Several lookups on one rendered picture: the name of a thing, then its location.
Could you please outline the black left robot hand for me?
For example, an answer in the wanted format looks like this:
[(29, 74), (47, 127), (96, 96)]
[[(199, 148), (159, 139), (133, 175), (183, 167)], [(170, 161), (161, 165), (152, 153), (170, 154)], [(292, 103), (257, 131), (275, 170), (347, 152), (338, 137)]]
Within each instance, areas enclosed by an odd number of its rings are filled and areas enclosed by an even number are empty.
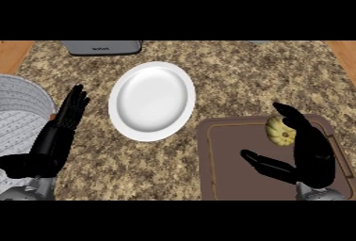
[(9, 178), (57, 176), (66, 162), (88, 101), (83, 85), (75, 85), (65, 97), (56, 117), (47, 121), (38, 133), (31, 151), (0, 157), (0, 169)]

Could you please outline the grey speckled round object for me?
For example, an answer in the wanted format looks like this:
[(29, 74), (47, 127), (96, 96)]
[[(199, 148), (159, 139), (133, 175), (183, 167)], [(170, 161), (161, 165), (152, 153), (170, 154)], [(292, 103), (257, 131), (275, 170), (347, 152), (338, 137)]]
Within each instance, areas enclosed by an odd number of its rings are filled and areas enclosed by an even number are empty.
[(0, 157), (31, 151), (37, 135), (57, 113), (43, 87), (0, 73)]

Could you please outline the white oval plate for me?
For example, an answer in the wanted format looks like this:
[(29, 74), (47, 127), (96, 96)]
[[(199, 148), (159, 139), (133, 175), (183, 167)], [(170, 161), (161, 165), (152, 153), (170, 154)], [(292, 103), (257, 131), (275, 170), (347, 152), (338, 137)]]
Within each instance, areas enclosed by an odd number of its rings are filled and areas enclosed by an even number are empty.
[(195, 101), (195, 85), (184, 70), (162, 61), (142, 63), (122, 74), (111, 89), (111, 123), (128, 139), (158, 141), (189, 121)]

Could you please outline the pale yellow squash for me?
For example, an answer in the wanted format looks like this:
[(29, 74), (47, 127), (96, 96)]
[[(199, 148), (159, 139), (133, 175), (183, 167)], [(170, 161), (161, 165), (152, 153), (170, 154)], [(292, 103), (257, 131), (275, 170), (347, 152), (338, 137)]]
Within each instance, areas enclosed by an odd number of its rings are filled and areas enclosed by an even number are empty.
[(283, 124), (280, 116), (267, 119), (266, 134), (270, 142), (279, 147), (289, 146), (295, 142), (297, 131)]

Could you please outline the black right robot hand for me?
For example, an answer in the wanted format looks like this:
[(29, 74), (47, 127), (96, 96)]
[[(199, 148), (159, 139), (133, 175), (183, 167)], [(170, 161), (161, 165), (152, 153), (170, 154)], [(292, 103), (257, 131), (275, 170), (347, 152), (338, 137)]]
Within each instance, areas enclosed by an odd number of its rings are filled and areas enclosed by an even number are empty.
[(292, 106), (273, 102), (273, 107), (283, 116), (283, 124), (297, 131), (295, 165), (291, 166), (249, 150), (242, 150), (239, 154), (255, 171), (267, 177), (292, 185), (301, 182), (311, 188), (326, 188), (335, 180), (335, 154), (329, 141)]

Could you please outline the brown rectangular tray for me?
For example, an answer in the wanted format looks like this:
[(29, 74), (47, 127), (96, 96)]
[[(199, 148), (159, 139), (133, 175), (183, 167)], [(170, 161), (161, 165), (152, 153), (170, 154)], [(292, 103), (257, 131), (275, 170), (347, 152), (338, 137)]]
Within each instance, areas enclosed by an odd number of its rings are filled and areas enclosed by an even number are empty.
[(294, 147), (276, 146), (266, 116), (207, 119), (198, 126), (201, 191), (205, 200), (291, 201), (292, 185), (261, 175), (241, 156), (249, 150), (291, 164)]

